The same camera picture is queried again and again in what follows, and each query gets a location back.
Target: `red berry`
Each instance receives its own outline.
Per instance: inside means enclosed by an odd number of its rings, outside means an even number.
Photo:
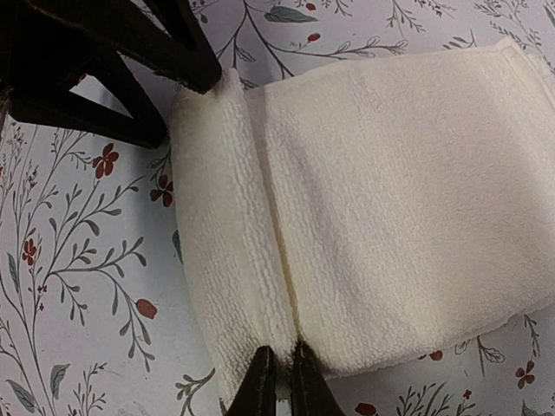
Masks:
[[[148,319],[154,319],[158,313],[158,309],[147,299],[139,299],[135,303],[135,306],[139,313]]]
[[[315,41],[317,41],[318,39],[320,39],[320,34],[319,34],[319,33],[313,33],[312,35],[310,35],[310,36],[307,38],[307,40],[308,40],[309,42],[315,42]]]
[[[443,353],[441,351],[436,351],[430,354],[430,358],[432,359],[432,361],[439,361],[443,358]]]
[[[375,407],[369,403],[359,403],[355,412],[361,414],[362,416],[374,416],[377,413]]]

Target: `floral wallpaper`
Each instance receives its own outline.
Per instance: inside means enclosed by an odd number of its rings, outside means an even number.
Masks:
[[[245,88],[343,59],[473,48],[503,36],[555,73],[552,0],[191,5]],[[129,65],[166,114],[177,86]],[[77,92],[117,107],[89,78]],[[181,261],[167,146],[149,152],[7,118],[0,139],[0,416],[224,412]],[[554,307],[515,316],[491,334],[330,385],[350,415],[553,416],[554,316]]]

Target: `gray leaf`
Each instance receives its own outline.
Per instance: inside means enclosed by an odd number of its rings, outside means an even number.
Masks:
[[[58,400],[58,395],[60,394],[60,383],[66,376],[68,368],[69,364],[58,364],[52,367],[52,372],[50,373],[50,391],[56,400]]]
[[[467,350],[468,344],[470,341],[463,341],[460,344],[454,346],[454,353],[457,355],[461,355]]]
[[[219,400],[219,410],[222,412],[222,416],[225,416],[227,413],[227,409],[225,408],[224,401],[222,399]]]
[[[141,254],[139,253],[135,253],[135,255],[137,256],[137,258],[139,259],[139,263],[142,267],[147,267],[147,260],[146,258],[144,258]]]
[[[120,336],[123,336],[127,333],[127,330],[129,329],[129,325],[131,325],[131,320],[127,321],[127,323],[121,327]]]
[[[6,380],[10,383],[11,388],[13,389],[14,393],[16,394],[17,399],[20,403],[25,407],[27,412],[34,413],[35,412],[35,398],[31,393],[21,387],[19,384],[12,380]]]
[[[344,42],[339,48],[337,48],[337,54],[341,54],[342,52],[344,52],[345,50],[347,50],[350,46],[350,42]]]
[[[96,222],[91,221],[90,219],[86,220],[85,223],[90,227],[90,230],[95,234],[97,237],[101,235],[101,229],[98,228]]]
[[[175,247],[175,251],[177,252],[177,257],[180,258],[180,262],[181,262],[181,264],[183,264],[183,255],[181,253],[180,234],[177,230],[173,232],[172,243],[173,243],[173,247]]]
[[[139,237],[139,238],[137,239],[137,241],[135,241],[135,244],[133,244],[133,248],[131,249],[131,251],[134,251],[135,249],[137,249],[137,248],[142,244],[142,242],[143,242],[144,240],[145,240],[144,237]]]
[[[112,315],[118,311],[118,289],[114,290],[114,302],[112,303]]]
[[[239,46],[237,46],[236,51],[237,51],[238,57],[241,58],[243,61],[245,61],[245,62],[255,62],[256,61],[256,59],[254,59],[251,54],[249,54],[246,50],[240,48]]]
[[[366,46],[374,46],[377,43],[380,42],[380,37],[379,36],[372,36],[368,39],[368,41],[366,41]]]
[[[395,47],[399,48],[399,49],[405,49],[407,46],[408,46],[408,40],[407,39],[402,39],[398,43],[395,44]]]
[[[19,293],[19,275],[17,274],[16,259],[10,253],[8,253],[8,267],[10,268],[11,280],[13,280],[14,286],[16,286],[16,292]]]
[[[115,249],[110,249],[109,252],[107,253],[106,259],[104,261],[107,262],[112,257],[112,255],[114,253],[115,253]]]
[[[307,16],[298,10],[284,6],[273,6],[268,13],[264,13],[268,22],[276,23],[306,23],[317,22],[318,19]]]
[[[552,11],[549,10],[548,6],[544,6],[545,9],[545,13],[547,13],[547,17],[549,17],[549,20],[552,22],[552,25],[555,26],[555,16],[553,15]]]
[[[117,217],[118,215],[121,214],[121,209],[117,208],[117,209],[112,210],[112,211],[106,211],[106,213],[108,215],[111,215],[112,217]]]
[[[253,89],[258,87],[258,84],[255,84],[252,81],[246,80],[245,78],[239,78],[241,80],[241,84],[243,84],[244,89]]]
[[[147,169],[155,169],[162,164],[163,159],[155,159],[147,165]]]
[[[142,337],[144,338],[145,343],[147,345],[150,345],[152,341],[150,340],[150,335],[148,334],[147,327],[145,327],[145,324],[142,323],[141,321],[139,321],[139,324],[140,324],[140,331],[142,332]]]
[[[368,50],[359,50],[356,52],[357,55],[362,56],[363,58],[374,58],[375,54]]]
[[[505,356],[495,348],[482,348],[484,358],[494,364],[499,364],[505,361]]]
[[[119,264],[114,263],[114,267],[116,270],[118,270],[118,275],[120,275],[121,278],[125,277],[125,273],[123,272],[123,269],[120,267]]]

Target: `white towel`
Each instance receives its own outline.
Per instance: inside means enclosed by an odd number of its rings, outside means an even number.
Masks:
[[[555,101],[533,59],[505,40],[178,94],[185,272],[226,403],[261,345],[287,367],[306,340],[344,376],[553,299]]]

